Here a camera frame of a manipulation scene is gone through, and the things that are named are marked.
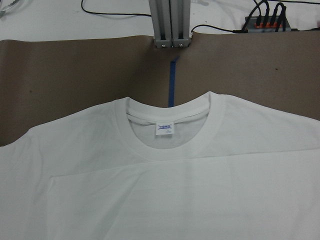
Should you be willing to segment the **aluminium frame post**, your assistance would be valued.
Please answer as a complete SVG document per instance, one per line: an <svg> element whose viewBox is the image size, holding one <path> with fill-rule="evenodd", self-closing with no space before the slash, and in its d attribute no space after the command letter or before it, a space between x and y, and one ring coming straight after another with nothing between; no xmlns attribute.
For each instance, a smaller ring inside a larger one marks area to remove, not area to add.
<svg viewBox="0 0 320 240"><path fill-rule="evenodd" d="M191 43L189 0L149 0L157 48L187 48Z"/></svg>

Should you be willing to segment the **white long-sleeve printed shirt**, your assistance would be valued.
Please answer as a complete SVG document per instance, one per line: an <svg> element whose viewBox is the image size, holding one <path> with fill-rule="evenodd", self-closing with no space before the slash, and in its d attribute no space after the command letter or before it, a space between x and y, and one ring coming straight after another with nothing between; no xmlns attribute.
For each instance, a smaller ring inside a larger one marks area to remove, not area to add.
<svg viewBox="0 0 320 240"><path fill-rule="evenodd" d="M208 92L123 98L0 149L3 240L317 240L320 123Z"/></svg>

